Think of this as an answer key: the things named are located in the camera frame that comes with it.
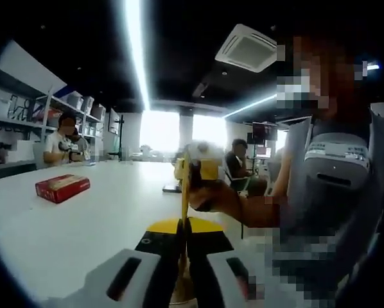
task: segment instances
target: red box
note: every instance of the red box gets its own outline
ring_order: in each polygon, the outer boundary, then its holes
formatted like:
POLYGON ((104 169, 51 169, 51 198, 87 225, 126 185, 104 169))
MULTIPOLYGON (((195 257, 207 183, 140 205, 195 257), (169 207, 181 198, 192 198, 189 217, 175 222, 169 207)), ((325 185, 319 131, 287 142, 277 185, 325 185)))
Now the red box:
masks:
POLYGON ((89 179, 84 176, 62 175, 35 184, 37 195, 61 203, 70 197, 86 191, 91 186, 89 179))

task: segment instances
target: ceiling air conditioner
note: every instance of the ceiling air conditioner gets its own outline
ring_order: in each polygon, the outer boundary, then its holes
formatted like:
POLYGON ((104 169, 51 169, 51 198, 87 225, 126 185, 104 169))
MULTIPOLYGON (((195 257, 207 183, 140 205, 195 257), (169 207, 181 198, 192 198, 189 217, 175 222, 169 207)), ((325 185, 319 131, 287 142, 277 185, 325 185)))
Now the ceiling air conditioner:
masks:
POLYGON ((276 41, 237 24, 216 54, 215 60, 259 73, 276 61, 276 41))

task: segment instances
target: window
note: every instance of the window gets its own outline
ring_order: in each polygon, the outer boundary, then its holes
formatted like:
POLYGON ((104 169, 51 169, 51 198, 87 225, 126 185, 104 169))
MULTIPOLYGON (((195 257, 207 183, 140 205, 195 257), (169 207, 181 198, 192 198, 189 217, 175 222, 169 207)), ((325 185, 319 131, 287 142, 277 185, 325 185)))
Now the window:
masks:
POLYGON ((179 114, 146 110, 142 113, 139 145, 152 150, 175 152, 179 147, 179 114))
POLYGON ((276 141, 276 148, 275 148, 276 151, 284 147, 287 134, 288 134, 288 132, 286 132, 284 130, 278 130, 277 131, 277 141, 276 141))
POLYGON ((192 139, 213 142, 221 148, 225 148, 227 142, 225 119, 194 115, 192 139))

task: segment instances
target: white table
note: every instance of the white table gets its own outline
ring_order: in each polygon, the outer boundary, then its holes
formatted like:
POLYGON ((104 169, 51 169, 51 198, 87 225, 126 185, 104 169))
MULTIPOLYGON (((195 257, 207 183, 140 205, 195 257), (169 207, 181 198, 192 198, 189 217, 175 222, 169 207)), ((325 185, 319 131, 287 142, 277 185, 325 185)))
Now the white table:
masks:
MULTIPOLYGON (((173 181, 171 164, 116 161, 0 179, 0 255, 33 299, 65 297, 96 266, 134 249, 149 225, 180 217, 180 194, 162 192, 173 181), (36 195, 36 182, 68 173, 87 176, 91 188, 60 205, 36 195)), ((191 209, 189 214, 221 223, 233 244, 240 240, 233 219, 191 209)))

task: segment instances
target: black shirt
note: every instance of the black shirt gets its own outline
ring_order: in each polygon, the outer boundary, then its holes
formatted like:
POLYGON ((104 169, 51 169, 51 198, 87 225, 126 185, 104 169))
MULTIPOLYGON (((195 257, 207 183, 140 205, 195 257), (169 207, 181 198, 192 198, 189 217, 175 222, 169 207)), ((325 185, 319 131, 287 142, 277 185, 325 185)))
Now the black shirt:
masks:
POLYGON ((238 173, 242 169, 241 164, 239 163, 236 155, 230 151, 225 155, 225 161, 228 166, 229 172, 231 173, 232 178, 239 178, 238 173))

